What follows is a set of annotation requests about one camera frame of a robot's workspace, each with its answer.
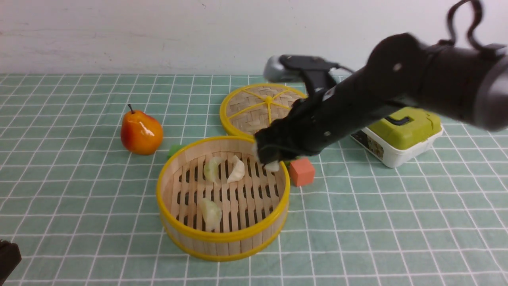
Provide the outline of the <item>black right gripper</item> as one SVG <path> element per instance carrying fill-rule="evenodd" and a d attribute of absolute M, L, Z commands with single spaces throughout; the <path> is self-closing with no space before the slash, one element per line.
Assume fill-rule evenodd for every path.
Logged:
<path fill-rule="evenodd" d="M 341 83 L 328 71 L 299 71 L 307 89 L 287 116 L 256 132 L 256 155 L 262 164 L 314 156 L 400 109 L 401 84 L 363 68 Z"/>

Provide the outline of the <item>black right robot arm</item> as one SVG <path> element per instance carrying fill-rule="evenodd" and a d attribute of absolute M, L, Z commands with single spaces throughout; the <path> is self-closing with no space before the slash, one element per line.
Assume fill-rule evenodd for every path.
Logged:
<path fill-rule="evenodd" d="M 305 84 L 308 98 L 255 133 L 262 164 L 314 156 L 329 145 L 405 107 L 421 108 L 479 129 L 507 128 L 507 55 L 440 42 L 426 46 L 410 34 L 382 40 L 364 67 L 341 82 L 338 63 L 317 56 L 273 56 L 264 77 Z"/>

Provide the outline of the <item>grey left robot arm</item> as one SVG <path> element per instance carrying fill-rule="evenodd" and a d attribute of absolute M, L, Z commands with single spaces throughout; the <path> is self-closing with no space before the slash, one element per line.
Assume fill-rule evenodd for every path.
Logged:
<path fill-rule="evenodd" d="M 0 241 L 0 285 L 11 275 L 21 262 L 20 248 L 16 243 L 7 240 Z"/>

